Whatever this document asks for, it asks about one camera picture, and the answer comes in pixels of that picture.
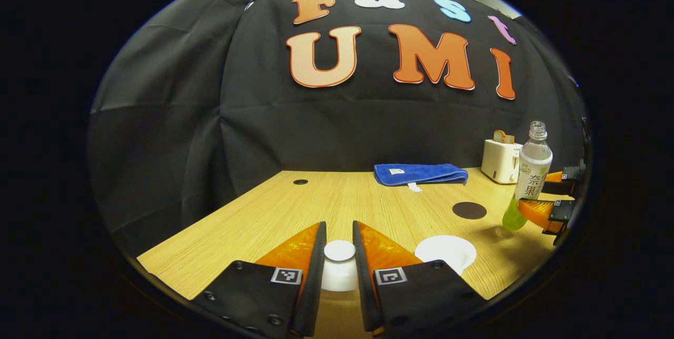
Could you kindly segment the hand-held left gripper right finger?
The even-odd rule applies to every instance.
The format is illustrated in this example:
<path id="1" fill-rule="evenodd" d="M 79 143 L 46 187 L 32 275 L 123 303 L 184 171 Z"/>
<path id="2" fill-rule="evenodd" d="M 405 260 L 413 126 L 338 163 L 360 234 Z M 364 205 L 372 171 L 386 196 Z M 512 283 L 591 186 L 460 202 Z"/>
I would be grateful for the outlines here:
<path id="1" fill-rule="evenodd" d="M 354 221 L 364 329 L 375 338 L 440 338 L 487 306 L 444 260 L 424 262 L 376 229 Z"/>

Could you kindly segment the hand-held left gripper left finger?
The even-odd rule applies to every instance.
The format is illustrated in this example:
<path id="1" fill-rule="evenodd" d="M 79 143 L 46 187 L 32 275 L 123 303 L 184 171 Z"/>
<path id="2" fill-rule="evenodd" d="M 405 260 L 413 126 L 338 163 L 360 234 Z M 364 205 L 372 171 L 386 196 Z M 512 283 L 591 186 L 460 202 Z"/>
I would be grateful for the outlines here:
<path id="1" fill-rule="evenodd" d="M 233 261 L 192 302 L 246 338 L 315 333 L 322 292 L 326 224 L 286 239 L 255 262 Z"/>

